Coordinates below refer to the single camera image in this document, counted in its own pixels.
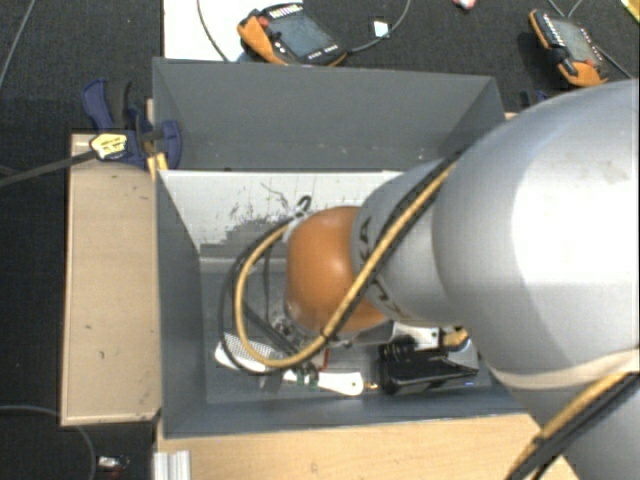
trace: blue clamp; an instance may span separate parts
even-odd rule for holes
[[[89,83],[81,93],[85,113],[93,120],[96,131],[117,132],[126,136],[122,154],[106,159],[124,162],[146,169],[147,158],[153,153],[164,153],[169,169],[177,169],[182,154],[182,138],[175,121],[164,121],[154,130],[143,112],[128,104],[130,82],[107,82],[98,78]],[[151,151],[145,143],[152,143]]]

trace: white object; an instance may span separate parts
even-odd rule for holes
[[[292,370],[287,370],[283,379],[288,382],[297,382],[298,377]],[[309,384],[309,376],[304,378],[304,383]],[[359,372],[353,373],[325,373],[318,374],[318,387],[328,391],[334,391],[342,395],[358,396],[364,390],[364,382]]]
[[[245,368],[254,371],[256,373],[266,372],[267,368],[253,359],[249,354],[244,350],[240,339],[233,334],[225,333],[227,339],[227,345],[229,347],[229,351],[233,354],[233,358],[240,363]],[[251,346],[258,350],[262,355],[267,357],[282,357],[274,348],[269,345],[265,345],[263,343],[256,343],[254,341],[250,341]],[[218,363],[227,368],[231,368],[232,370],[237,370],[235,364],[229,359],[229,356],[222,348],[222,343],[218,343],[216,350],[213,354]],[[287,370],[282,379],[287,382],[298,382],[298,376],[293,370]],[[309,384],[310,377],[307,375],[304,378],[304,383]],[[320,372],[318,374],[318,384],[317,386],[321,389],[326,389],[328,391],[334,391],[336,393],[340,393],[341,395],[347,396],[358,396],[364,390],[364,381],[362,380],[362,375],[360,372],[348,372],[348,373],[327,373]]]
[[[382,37],[389,33],[389,24],[384,21],[375,20],[373,22],[373,32],[376,37]]]
[[[416,340],[416,350],[428,350],[438,348],[440,329],[437,327],[411,327],[394,322],[391,339],[397,336],[411,336]]]
[[[154,480],[191,480],[191,455],[187,450],[153,454]]]
[[[236,60],[242,53],[236,26],[253,9],[302,0],[200,0],[209,32],[223,53]],[[209,42],[196,0],[164,0],[164,56],[169,59],[222,60]]]

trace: white paper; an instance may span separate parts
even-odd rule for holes
[[[302,0],[200,0],[209,33],[230,59],[242,53],[238,23],[253,9]],[[164,0],[164,56],[169,59],[222,60],[198,17],[196,0]]]

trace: gray robot arm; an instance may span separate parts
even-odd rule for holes
[[[433,167],[363,205],[356,270],[391,209]],[[367,296],[399,322],[464,325],[540,424],[607,360],[637,371],[637,80],[554,98],[472,146]],[[633,478],[639,427],[636,394],[566,456],[583,479]]]

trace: black screen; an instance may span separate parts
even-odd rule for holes
[[[302,13],[276,19],[269,24],[269,28],[279,32],[282,42],[298,57],[304,57],[335,43],[315,21]]]
[[[600,60],[595,56],[591,46],[582,35],[580,28],[573,23],[554,20],[553,26],[556,27],[558,35],[569,48],[571,56],[576,60],[592,60],[595,64],[599,64]]]

